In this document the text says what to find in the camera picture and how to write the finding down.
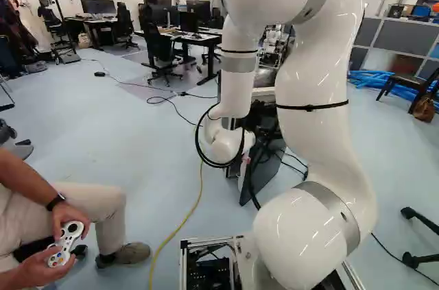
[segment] white game controller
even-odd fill
[[[73,244],[81,237],[84,231],[84,224],[80,221],[70,221],[61,228],[61,238],[47,247],[62,247],[61,251],[54,254],[47,260],[49,267],[66,265],[70,259],[70,249]]]

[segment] gray sneaker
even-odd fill
[[[115,252],[115,258],[104,261],[101,256],[96,257],[96,266],[99,269],[113,265],[134,265],[146,261],[151,256],[151,248],[144,243],[134,242],[125,244]]]

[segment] yellow cable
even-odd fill
[[[152,290],[152,277],[154,275],[154,270],[156,268],[158,255],[160,254],[162,249],[176,236],[178,231],[186,224],[186,221],[190,218],[190,216],[192,216],[193,212],[195,211],[195,209],[198,207],[198,204],[200,203],[202,193],[203,193],[203,162],[201,161],[201,165],[200,165],[200,192],[198,193],[198,199],[195,202],[195,204],[192,206],[189,213],[186,215],[185,219],[183,219],[181,224],[177,227],[177,229],[175,229],[158,247],[156,254],[154,255],[154,258],[152,259],[152,263],[151,263],[150,281],[149,281],[149,286],[148,286],[149,290]]]

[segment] beige pants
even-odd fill
[[[101,254],[112,254],[125,237],[126,196],[117,187],[87,184],[55,184],[68,203],[95,223]],[[21,245],[52,235],[51,213],[19,194],[13,194],[0,215],[0,272],[18,265],[12,252]]]

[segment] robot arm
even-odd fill
[[[341,264],[377,220],[375,194],[351,147],[346,106],[348,60],[364,1],[224,3],[229,16],[222,101],[204,127],[218,162],[239,153],[242,131],[225,130],[217,119],[248,114],[257,40],[267,24],[293,20],[295,46],[276,77],[276,103],[285,142],[309,162],[309,177],[262,207],[254,237],[265,266],[283,287],[308,290]],[[254,135],[245,132],[244,151],[252,145]]]

